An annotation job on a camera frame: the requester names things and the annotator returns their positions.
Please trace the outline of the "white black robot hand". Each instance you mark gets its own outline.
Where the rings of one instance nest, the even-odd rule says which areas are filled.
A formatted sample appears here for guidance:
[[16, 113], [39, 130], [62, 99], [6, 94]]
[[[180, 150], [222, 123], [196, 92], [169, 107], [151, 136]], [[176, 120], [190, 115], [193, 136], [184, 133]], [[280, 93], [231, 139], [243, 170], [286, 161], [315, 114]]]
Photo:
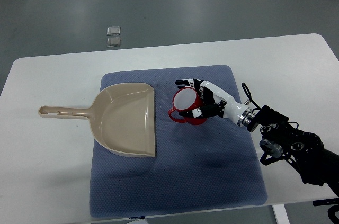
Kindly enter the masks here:
[[238, 103], [232, 95], [209, 81], [189, 78], [177, 80], [175, 84], [178, 89], [184, 87], [194, 88], [203, 102], [202, 107], [192, 111], [179, 112], [181, 117], [207, 119], [218, 116], [232, 120], [239, 127], [248, 127], [255, 117], [253, 110], [248, 105]]

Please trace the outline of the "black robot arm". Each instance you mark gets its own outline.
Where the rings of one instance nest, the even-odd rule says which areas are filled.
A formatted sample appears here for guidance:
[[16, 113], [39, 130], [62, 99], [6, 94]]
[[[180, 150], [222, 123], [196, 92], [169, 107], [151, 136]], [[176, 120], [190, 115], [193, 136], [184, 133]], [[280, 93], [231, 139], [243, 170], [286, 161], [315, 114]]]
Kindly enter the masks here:
[[280, 160], [286, 161], [305, 184], [327, 184], [338, 194], [338, 155], [325, 149], [321, 138], [299, 129], [299, 124], [267, 105], [259, 106], [250, 90], [242, 83], [247, 96], [246, 104], [255, 107], [245, 112], [241, 124], [249, 132], [260, 129], [263, 150], [260, 162], [268, 166]]

